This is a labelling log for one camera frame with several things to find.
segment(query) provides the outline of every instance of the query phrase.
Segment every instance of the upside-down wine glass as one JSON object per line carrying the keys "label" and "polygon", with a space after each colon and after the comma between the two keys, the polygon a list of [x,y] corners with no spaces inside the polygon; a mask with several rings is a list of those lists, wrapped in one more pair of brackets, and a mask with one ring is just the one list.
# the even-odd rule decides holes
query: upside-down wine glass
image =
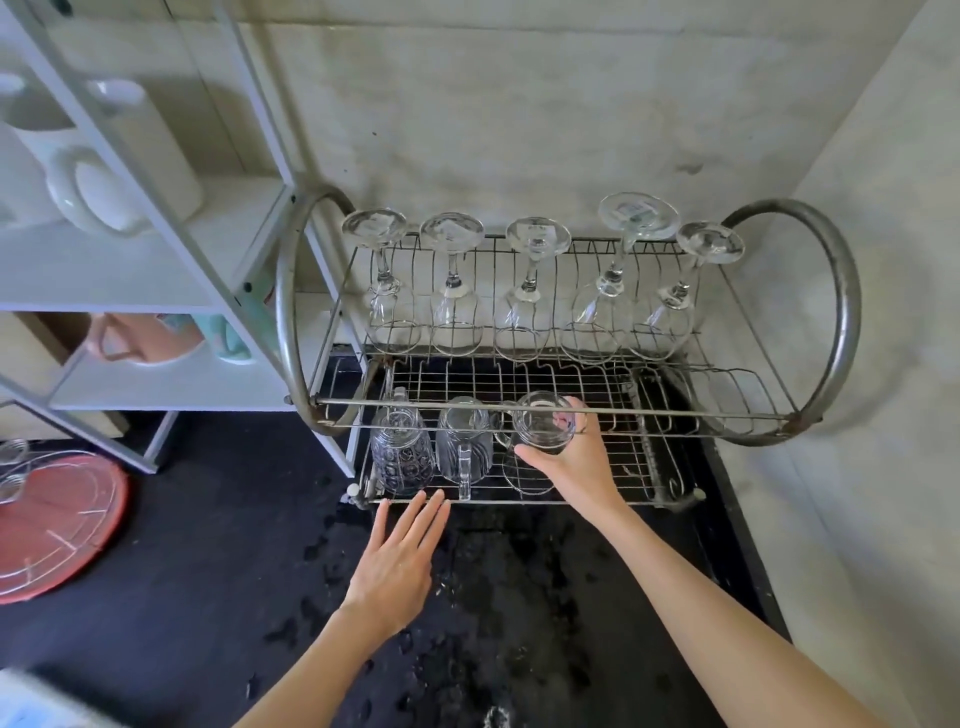
{"label": "upside-down wine glass", "polygon": [[610,267],[582,285],[559,334],[564,353],[580,364],[602,364],[616,356],[634,328],[634,302],[624,293],[623,267],[637,241],[667,240],[680,226],[671,205],[642,192],[617,192],[600,201],[600,219],[620,231]]}
{"label": "upside-down wine glass", "polygon": [[368,335],[380,352],[403,354],[420,342],[414,294],[394,276],[387,248],[407,232],[407,219],[396,210],[375,207],[352,212],[340,226],[345,238],[373,250],[376,279],[365,297],[370,309]]}
{"label": "upside-down wine glass", "polygon": [[444,287],[430,297],[433,347],[447,356],[472,354],[483,339],[480,300],[457,269],[457,258],[479,246],[483,232],[483,223],[463,212],[443,212],[420,226],[420,240],[449,260]]}
{"label": "upside-down wine glass", "polygon": [[658,288],[650,313],[634,327],[630,349],[651,361],[664,361],[686,342],[693,332],[694,305],[690,287],[704,263],[722,265],[738,260],[746,248],[735,231],[718,223],[694,222],[677,231],[677,244],[690,258],[673,285]]}
{"label": "upside-down wine glass", "polygon": [[493,347],[514,362],[533,361],[550,336],[551,306],[540,303],[537,267],[566,253],[570,231],[548,217],[523,217],[507,228],[507,242],[526,260],[523,283],[493,305]]}

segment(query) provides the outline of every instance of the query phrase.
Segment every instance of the person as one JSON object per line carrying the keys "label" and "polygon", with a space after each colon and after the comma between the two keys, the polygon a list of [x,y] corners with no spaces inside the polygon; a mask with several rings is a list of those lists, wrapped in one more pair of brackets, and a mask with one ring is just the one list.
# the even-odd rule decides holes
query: person
{"label": "person", "polygon": [[[730,728],[881,728],[803,653],[662,541],[614,486],[596,415],[578,413],[576,425],[560,454],[524,445],[516,454],[616,549]],[[390,535],[388,508],[386,500],[377,508],[341,607],[236,728],[329,725],[364,662],[420,613],[450,503],[440,490],[429,500],[417,493]]]}

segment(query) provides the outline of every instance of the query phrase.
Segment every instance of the clear glass mug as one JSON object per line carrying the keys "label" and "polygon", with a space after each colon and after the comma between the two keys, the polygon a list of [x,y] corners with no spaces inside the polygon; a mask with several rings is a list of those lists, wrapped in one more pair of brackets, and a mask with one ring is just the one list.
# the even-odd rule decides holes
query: clear glass mug
{"label": "clear glass mug", "polygon": [[554,412],[552,409],[540,407],[570,407],[566,397],[555,392],[531,392],[524,395],[520,401],[504,401],[504,404],[516,404],[525,409],[514,410],[512,413],[514,430],[506,430],[506,415],[501,420],[501,427],[497,428],[496,441],[504,448],[510,449],[515,445],[531,445],[544,452],[557,453],[566,447],[573,438],[576,429],[576,418],[572,412]]}
{"label": "clear glass mug", "polygon": [[[476,404],[473,397],[455,397],[449,404]],[[493,464],[493,431],[485,409],[450,407],[440,413],[437,465],[440,475],[456,483],[460,500],[470,500],[470,486],[483,480]]]}
{"label": "clear glass mug", "polygon": [[403,387],[394,390],[394,401],[374,416],[370,449],[383,487],[395,496],[411,496],[433,479],[433,448],[419,410],[403,406]]}

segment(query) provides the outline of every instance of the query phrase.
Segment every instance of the person's left hand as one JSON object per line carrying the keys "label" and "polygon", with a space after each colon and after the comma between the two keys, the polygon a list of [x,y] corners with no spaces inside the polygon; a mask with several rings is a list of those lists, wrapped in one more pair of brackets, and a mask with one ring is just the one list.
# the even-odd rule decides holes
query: person's left hand
{"label": "person's left hand", "polygon": [[438,490],[427,501],[417,493],[387,537],[390,501],[380,501],[367,550],[350,579],[343,610],[364,615],[386,642],[423,609],[430,591],[430,559],[450,516],[450,502]]}

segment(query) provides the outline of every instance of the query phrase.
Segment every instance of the person's left arm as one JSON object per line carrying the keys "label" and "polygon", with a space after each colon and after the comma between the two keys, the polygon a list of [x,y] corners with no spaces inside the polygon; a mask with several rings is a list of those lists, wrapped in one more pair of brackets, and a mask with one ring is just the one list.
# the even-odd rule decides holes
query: person's left arm
{"label": "person's left arm", "polygon": [[423,609],[430,591],[430,559],[444,532],[450,503],[444,502],[443,491],[428,502],[420,491],[387,537],[389,507],[384,500],[376,510],[370,542],[340,609],[234,728],[328,726],[364,662]]}

